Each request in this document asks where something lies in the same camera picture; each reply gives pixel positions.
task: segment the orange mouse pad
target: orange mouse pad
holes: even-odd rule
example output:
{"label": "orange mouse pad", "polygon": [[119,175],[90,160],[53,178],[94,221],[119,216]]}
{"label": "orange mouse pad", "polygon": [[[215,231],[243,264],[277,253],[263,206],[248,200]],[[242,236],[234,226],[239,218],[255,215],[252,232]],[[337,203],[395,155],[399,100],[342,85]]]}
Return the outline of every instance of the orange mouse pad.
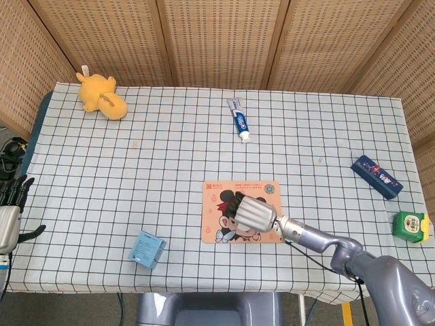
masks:
{"label": "orange mouse pad", "polygon": [[279,183],[276,181],[205,181],[201,238],[208,243],[278,243],[281,237],[271,230],[260,233],[241,231],[225,210],[236,192],[257,198],[275,207],[281,216]]}

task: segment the green snack tin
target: green snack tin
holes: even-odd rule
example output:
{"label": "green snack tin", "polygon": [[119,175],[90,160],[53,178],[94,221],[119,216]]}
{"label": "green snack tin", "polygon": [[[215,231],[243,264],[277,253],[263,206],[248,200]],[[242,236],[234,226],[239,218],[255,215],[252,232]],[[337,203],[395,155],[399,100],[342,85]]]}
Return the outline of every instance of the green snack tin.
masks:
{"label": "green snack tin", "polygon": [[393,235],[411,242],[429,238],[429,216],[426,213],[399,212],[394,215]]}

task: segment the blue pencil case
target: blue pencil case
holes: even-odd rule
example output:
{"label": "blue pencil case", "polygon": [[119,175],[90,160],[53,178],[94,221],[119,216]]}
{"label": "blue pencil case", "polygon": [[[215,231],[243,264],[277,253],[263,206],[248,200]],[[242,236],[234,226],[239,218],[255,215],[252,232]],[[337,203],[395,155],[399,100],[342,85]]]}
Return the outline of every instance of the blue pencil case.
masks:
{"label": "blue pencil case", "polygon": [[386,199],[396,197],[403,188],[399,181],[365,155],[358,158],[351,169]]}

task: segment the blue box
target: blue box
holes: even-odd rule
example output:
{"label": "blue box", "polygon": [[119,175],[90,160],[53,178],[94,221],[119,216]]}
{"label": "blue box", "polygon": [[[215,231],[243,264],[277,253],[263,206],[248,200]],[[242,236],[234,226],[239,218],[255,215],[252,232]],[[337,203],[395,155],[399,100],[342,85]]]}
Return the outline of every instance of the blue box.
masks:
{"label": "blue box", "polygon": [[128,258],[148,268],[156,267],[166,241],[142,231],[130,251]]}
{"label": "blue box", "polygon": [[352,170],[354,170],[361,178],[366,180],[386,199],[392,199],[398,195],[402,190],[403,185],[395,180],[387,171],[373,162],[370,158],[363,155],[353,163]]}

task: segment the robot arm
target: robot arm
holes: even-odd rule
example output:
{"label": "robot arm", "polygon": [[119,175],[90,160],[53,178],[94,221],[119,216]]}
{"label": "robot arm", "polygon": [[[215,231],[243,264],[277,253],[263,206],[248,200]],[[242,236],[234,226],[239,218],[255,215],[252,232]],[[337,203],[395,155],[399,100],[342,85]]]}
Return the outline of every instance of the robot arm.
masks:
{"label": "robot arm", "polygon": [[336,246],[331,268],[351,280],[358,277],[364,281],[380,326],[435,324],[435,293],[396,258],[375,257],[354,239],[325,233],[286,216],[278,217],[272,206],[241,193],[236,193],[226,213],[238,225],[261,232],[274,228],[286,242],[318,253]]}

